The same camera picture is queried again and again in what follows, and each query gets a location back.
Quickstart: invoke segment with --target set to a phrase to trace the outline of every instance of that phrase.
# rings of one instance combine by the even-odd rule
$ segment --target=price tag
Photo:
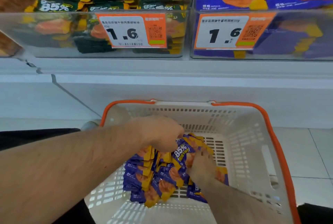
[[[195,49],[251,50],[275,12],[201,14]]]
[[[96,14],[113,48],[167,48],[165,14]]]

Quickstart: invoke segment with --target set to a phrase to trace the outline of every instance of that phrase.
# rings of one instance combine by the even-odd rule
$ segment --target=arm
[[[141,148],[174,151],[183,132],[170,118],[142,117],[1,151],[1,222],[52,223]]]
[[[215,168],[212,156],[198,151],[187,172],[202,190],[218,224],[286,223],[262,202],[214,179]]]

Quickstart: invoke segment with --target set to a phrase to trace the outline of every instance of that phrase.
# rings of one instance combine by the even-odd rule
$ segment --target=tiled floor
[[[274,128],[294,182],[297,204],[333,208],[333,129]]]

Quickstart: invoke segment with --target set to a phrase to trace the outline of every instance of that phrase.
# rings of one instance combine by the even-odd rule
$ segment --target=white plastic basket
[[[268,205],[287,223],[300,224],[288,165],[263,108],[236,102],[121,100],[105,108],[101,126],[147,115],[171,117],[186,132],[205,137],[215,152],[216,164],[227,167],[231,187]],[[268,172],[269,164],[276,174]],[[122,166],[85,198],[97,224],[216,223],[208,204],[186,197],[186,187],[178,189],[168,202],[149,209],[129,201],[130,192],[122,190],[123,174]]]

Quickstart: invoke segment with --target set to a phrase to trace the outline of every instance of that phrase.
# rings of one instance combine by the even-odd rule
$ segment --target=price number 1.6
[[[230,33],[230,36],[231,37],[238,37],[241,30],[242,30],[241,28],[233,29]],[[210,43],[215,43],[216,42],[216,38],[217,38],[217,35],[219,34],[219,31],[220,31],[220,29],[215,29],[215,30],[210,30],[209,31],[209,34],[211,34]]]
[[[116,33],[114,32],[114,29],[106,29],[106,31],[111,34],[111,36],[114,40],[118,40],[118,38],[116,36]],[[138,34],[136,33],[136,29],[128,29],[127,30],[127,36],[129,36],[132,39],[138,38]]]

